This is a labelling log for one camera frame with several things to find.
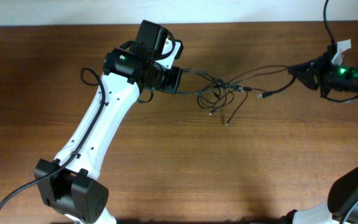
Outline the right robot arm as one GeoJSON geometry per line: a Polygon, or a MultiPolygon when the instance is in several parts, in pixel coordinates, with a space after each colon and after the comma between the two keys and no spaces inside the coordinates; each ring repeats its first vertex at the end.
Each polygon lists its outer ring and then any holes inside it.
{"type": "MultiPolygon", "coordinates": [[[[350,40],[340,41],[320,58],[292,66],[290,72],[308,88],[319,90],[323,98],[336,90],[353,93],[343,103],[358,101],[358,62],[353,67],[342,64],[343,53],[350,47],[350,40]]],[[[358,223],[358,164],[333,183],[324,202],[292,210],[279,223],[358,223]]]]}

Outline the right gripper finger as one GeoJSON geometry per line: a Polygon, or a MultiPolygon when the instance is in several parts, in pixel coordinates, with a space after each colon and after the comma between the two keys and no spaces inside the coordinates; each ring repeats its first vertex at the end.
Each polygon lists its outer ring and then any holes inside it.
{"type": "Polygon", "coordinates": [[[312,74],[314,72],[315,64],[316,60],[310,60],[301,64],[292,65],[288,68],[288,72],[290,75],[312,74]]]}
{"type": "Polygon", "coordinates": [[[314,76],[307,73],[292,73],[292,75],[304,84],[309,90],[317,90],[319,88],[318,82],[314,79],[314,76]]]}

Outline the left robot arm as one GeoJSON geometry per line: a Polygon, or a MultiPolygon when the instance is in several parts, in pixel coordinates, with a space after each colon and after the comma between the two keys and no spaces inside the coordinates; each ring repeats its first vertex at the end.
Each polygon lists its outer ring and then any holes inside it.
{"type": "Polygon", "coordinates": [[[98,182],[104,157],[143,90],[177,92],[182,70],[173,62],[182,50],[168,29],[142,21],[135,40],[106,55],[98,90],[76,131],[53,161],[41,159],[35,167],[45,205],[75,223],[115,223],[106,208],[109,190],[98,182]]]}

